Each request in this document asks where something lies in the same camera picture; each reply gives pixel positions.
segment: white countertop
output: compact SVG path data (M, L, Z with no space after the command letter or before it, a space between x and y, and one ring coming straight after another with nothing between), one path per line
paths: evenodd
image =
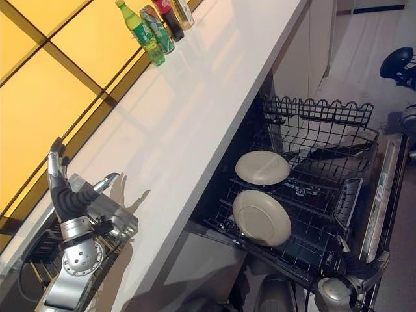
M305 3L204 0L166 62L143 73L71 162L68 175L90 183L125 172L127 205L151 190L98 303L120 311L150 290Z

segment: dishwasher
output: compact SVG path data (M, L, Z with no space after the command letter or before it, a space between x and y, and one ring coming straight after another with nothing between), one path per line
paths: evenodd
M409 138L380 137L368 128L372 110L370 103L257 96L188 230L245 250L312 293L319 279L345 274L336 237L362 263L387 252ZM283 156L291 169L288 178L263 187L243 181L235 164L251 151ZM262 246L239 229L233 202L245 190L265 192L284 207L291 235L282 245ZM379 283L360 295L360 310L374 307Z

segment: plate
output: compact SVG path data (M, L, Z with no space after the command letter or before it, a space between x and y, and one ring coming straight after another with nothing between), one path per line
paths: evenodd
M279 154L271 151L251 151L237 161L235 173L251 184L271 185L286 179L290 168Z
M258 190L238 194L233 214L240 230L264 246L281 245L291 235L291 221L286 210L272 196Z

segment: wire rack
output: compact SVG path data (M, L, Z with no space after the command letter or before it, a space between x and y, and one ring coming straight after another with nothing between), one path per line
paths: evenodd
M333 238L348 235L361 177L376 151L378 133L367 128L373 106L289 97L273 97L261 105L263 128L249 151L279 153L291 173L285 181L265 187L231 178L227 196L205 221L309 287L321 270L334 271L339 265ZM257 245L237 227L232 205L244 190L266 192L284 206L292 231L281 246Z
M376 150L378 132L367 128L373 106L322 99L263 100L265 124L252 150L285 157L291 176L310 185L339 188L361 177Z

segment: floor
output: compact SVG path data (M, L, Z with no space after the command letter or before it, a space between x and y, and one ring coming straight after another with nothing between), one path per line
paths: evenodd
M315 98L374 104L369 126L385 133L387 115L416 104L416 92L396 86L379 75L384 58L400 47L416 49L416 0L404 10L338 16L329 76L320 84ZM375 307L377 312L416 311L416 167L407 167L391 237L391 262L383 276ZM250 281L244 311L254 311L256 290L266 272L246 271ZM299 312L304 311L305 292L296 290ZM313 295L309 312L317 312Z

